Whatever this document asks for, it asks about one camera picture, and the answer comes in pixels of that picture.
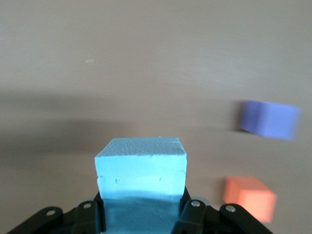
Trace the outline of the light blue foam block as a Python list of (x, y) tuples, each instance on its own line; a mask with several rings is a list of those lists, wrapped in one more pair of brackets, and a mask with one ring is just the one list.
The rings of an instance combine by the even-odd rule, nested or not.
[(95, 157), (105, 234), (171, 234), (187, 154), (177, 137), (114, 138)]

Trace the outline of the purple foam block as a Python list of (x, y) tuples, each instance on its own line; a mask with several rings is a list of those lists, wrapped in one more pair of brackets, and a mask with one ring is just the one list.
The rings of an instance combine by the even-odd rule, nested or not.
[(242, 103), (238, 126), (264, 138), (293, 141), (302, 109), (293, 105), (246, 100)]

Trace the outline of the orange foam block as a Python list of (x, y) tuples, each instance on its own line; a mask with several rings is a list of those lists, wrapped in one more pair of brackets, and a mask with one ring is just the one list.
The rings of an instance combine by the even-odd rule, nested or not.
[(277, 195), (263, 182), (253, 176), (226, 177), (223, 200), (242, 206), (256, 219), (271, 223)]

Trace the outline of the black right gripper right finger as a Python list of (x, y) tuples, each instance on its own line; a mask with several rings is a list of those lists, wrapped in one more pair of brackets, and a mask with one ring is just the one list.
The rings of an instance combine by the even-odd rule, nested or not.
[(272, 234), (242, 206), (225, 204), (219, 210), (191, 198), (187, 189), (180, 200), (180, 218), (173, 234)]

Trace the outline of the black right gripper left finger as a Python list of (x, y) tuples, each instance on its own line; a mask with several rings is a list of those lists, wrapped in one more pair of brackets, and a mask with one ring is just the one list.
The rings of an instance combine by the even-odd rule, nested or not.
[(103, 201), (97, 194), (70, 211), (46, 207), (6, 234), (103, 234), (106, 231)]

